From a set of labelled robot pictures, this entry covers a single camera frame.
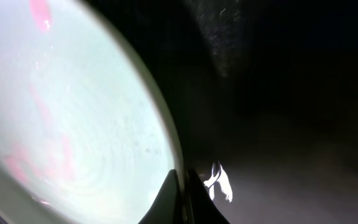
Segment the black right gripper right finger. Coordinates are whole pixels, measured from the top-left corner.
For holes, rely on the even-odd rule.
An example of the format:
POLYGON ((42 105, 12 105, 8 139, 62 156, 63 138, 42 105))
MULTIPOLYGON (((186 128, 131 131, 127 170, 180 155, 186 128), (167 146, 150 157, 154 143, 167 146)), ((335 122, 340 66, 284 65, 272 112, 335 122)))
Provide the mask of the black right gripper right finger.
POLYGON ((215 207, 201 179, 193 169, 188 169, 186 191, 194 224, 229 224, 225 217, 215 207))

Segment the pale green plate front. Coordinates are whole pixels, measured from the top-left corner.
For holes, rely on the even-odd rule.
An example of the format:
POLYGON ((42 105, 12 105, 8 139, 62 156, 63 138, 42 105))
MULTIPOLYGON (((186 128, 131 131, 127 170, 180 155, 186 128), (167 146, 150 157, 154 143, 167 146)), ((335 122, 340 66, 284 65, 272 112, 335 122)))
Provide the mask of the pale green plate front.
POLYGON ((183 159, 124 36, 83 1, 0 0, 0 217, 139 223, 183 159))

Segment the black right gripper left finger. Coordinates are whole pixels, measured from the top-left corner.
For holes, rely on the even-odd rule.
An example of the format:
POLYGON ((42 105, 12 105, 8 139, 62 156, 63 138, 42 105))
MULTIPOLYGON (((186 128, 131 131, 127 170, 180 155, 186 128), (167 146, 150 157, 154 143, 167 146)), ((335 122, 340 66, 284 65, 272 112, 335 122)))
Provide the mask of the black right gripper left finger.
POLYGON ((151 208, 139 224, 182 224, 182 202, 175 169, 168 172, 151 208))

